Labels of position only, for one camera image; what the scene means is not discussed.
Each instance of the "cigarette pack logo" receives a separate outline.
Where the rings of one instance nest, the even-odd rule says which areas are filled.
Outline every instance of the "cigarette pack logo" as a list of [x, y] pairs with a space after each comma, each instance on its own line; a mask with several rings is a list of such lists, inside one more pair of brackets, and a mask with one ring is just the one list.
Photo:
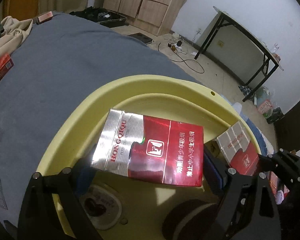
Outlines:
[[147, 154], [155, 157], [161, 157], [163, 154], [164, 142], [157, 140], [148, 140]]
[[245, 168], [247, 168], [251, 163], [251, 160], [250, 160], [248, 155], [245, 155], [243, 157], [242, 161], [243, 161], [243, 165], [244, 165]]

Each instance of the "screw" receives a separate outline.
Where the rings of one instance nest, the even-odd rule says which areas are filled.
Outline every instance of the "screw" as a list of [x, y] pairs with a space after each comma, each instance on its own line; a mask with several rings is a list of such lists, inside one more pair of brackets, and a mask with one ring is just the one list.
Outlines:
[[63, 174], [69, 174], [71, 172], [71, 168], [70, 167], [66, 167], [62, 170]]
[[265, 179], [267, 176], [263, 172], [260, 172], [259, 177], [262, 178], [262, 179]]
[[38, 178], [40, 178], [40, 173], [39, 172], [35, 172], [33, 175], [32, 175], [32, 178], [34, 178], [34, 179], [38, 179]]
[[237, 173], [237, 171], [236, 171], [234, 168], [229, 168], [229, 169], [228, 169], [228, 172], [229, 172], [230, 174], [232, 174], [232, 175], [234, 175], [234, 174]]

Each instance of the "dark door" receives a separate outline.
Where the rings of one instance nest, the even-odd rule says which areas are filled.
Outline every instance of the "dark door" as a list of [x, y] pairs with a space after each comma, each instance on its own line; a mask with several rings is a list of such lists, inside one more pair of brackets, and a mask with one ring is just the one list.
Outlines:
[[279, 148], [300, 150], [300, 101], [274, 127]]

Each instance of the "grey bed sheet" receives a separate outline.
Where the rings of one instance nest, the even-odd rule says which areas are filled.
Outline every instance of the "grey bed sheet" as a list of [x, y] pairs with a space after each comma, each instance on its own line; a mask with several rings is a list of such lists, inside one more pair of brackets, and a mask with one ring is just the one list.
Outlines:
[[196, 82], [162, 53], [94, 22], [54, 12], [34, 25], [0, 82], [0, 179], [18, 225], [24, 192], [55, 134], [93, 91], [118, 78], [155, 74]]

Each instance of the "blue gripper pad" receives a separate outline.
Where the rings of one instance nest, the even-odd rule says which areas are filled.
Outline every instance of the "blue gripper pad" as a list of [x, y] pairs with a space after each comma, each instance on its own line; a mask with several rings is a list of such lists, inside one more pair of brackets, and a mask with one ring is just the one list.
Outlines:
[[227, 184], [227, 167], [217, 158], [213, 157], [207, 147], [203, 154], [203, 175], [213, 194], [223, 196], [223, 189]]

